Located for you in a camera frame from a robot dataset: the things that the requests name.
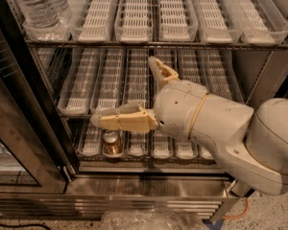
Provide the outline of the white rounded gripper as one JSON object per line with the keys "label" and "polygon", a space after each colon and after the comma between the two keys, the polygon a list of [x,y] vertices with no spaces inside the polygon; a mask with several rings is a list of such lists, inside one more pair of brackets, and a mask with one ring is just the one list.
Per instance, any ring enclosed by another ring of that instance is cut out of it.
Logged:
{"label": "white rounded gripper", "polygon": [[161,134],[179,141],[188,140],[192,119],[200,102],[208,94],[205,86],[180,80],[179,74],[157,57],[149,57],[156,90],[154,110],[142,102],[96,111],[90,118],[95,127],[107,130],[148,133],[158,129]]}

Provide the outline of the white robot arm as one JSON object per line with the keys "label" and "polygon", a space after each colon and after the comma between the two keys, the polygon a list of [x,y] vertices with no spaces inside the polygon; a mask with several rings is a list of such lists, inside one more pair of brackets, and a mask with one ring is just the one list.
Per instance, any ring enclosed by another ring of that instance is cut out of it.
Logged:
{"label": "white robot arm", "polygon": [[226,173],[262,194],[288,192],[288,99],[254,109],[180,79],[156,57],[148,62],[157,85],[153,107],[132,102],[97,111],[91,124],[141,133],[157,129],[206,148]]}

